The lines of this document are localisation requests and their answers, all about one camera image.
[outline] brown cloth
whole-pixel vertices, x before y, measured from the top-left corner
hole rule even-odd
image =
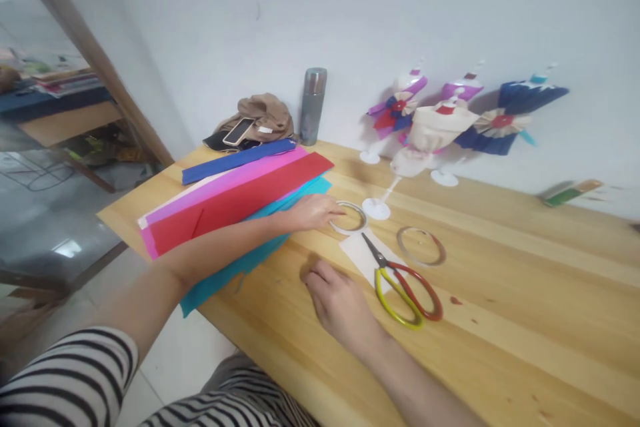
[[[280,140],[293,135],[293,119],[289,109],[272,93],[252,95],[238,102],[238,113],[218,125],[214,131],[231,130],[244,117],[255,119],[245,138],[260,142]]]

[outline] hand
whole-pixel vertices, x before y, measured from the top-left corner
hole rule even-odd
[[[290,210],[283,221],[290,232],[314,230],[326,226],[330,220],[345,215],[344,209],[330,195],[305,195]]]
[[[304,279],[320,323],[361,361],[388,337],[373,317],[360,287],[319,260]]]

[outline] white stand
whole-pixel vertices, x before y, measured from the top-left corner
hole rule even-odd
[[[386,220],[391,217],[389,206],[380,199],[369,198],[362,203],[365,213],[376,220]]]
[[[449,172],[444,172],[442,170],[432,170],[431,178],[435,183],[439,183],[440,185],[444,185],[445,187],[455,187],[458,183],[458,177]]]
[[[360,160],[371,165],[380,162],[380,152],[385,144],[385,139],[378,140],[365,151],[360,152]]]
[[[387,201],[387,198],[389,198],[389,195],[391,195],[395,186],[401,180],[402,177],[400,175],[396,175],[391,187],[387,189],[381,198],[368,198],[362,203],[362,208],[369,217],[376,220],[386,220],[391,217],[391,210],[385,202]]]
[[[375,165],[376,163],[380,162],[380,155],[370,150],[365,150],[360,152],[360,160],[362,160],[365,163],[370,163],[371,165]]]
[[[455,167],[456,165],[460,165],[466,159],[467,159],[467,155],[465,154],[462,157],[460,157],[458,159],[458,161],[456,161],[453,164],[453,166]],[[440,185],[443,185],[444,187],[455,187],[458,183],[460,183],[458,181],[458,177],[456,177],[452,173],[449,173],[448,171],[445,171],[442,168],[439,168],[438,170],[432,170],[431,171],[431,178],[433,179],[433,181],[435,183],[439,183]]]

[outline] tape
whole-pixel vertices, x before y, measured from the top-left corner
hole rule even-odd
[[[405,232],[408,232],[409,230],[415,230],[416,232],[420,232],[421,234],[431,237],[435,246],[438,247],[438,252],[440,253],[438,260],[436,260],[435,262],[428,262],[428,263],[422,262],[421,260],[418,260],[415,256],[413,256],[413,254],[409,252],[409,250],[407,250],[407,248],[405,247],[405,243],[402,240],[402,236],[405,234]],[[427,232],[426,230],[419,229],[418,227],[403,227],[400,230],[398,230],[398,234],[396,235],[396,238],[398,240],[398,245],[400,246],[400,250],[402,250],[402,253],[405,254],[407,257],[409,257],[412,262],[415,262],[420,266],[436,267],[438,265],[444,264],[445,260],[447,259],[447,251],[445,250],[445,246],[442,244],[442,242],[438,240],[438,237],[433,235],[431,232]]]
[[[345,230],[343,228],[340,228],[337,225],[335,225],[333,223],[333,221],[329,222],[331,227],[333,227],[333,229],[338,234],[343,234],[343,235],[346,235],[346,236],[352,236],[353,234],[360,234],[361,232],[364,232],[365,229],[369,226],[369,217],[367,216],[365,211],[362,210],[359,207],[359,205],[356,205],[355,203],[351,203],[351,202],[348,202],[348,201],[338,200],[336,203],[338,205],[342,205],[343,207],[348,207],[348,208],[354,209],[358,214],[360,214],[360,218],[362,219],[362,221],[360,222],[360,226],[357,229],[354,229],[354,230]]]

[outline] door frame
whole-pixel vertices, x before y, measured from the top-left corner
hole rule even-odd
[[[125,89],[107,54],[102,50],[71,0],[41,1],[109,90],[122,114],[139,134],[144,146],[162,166],[171,165],[174,161],[169,150]]]

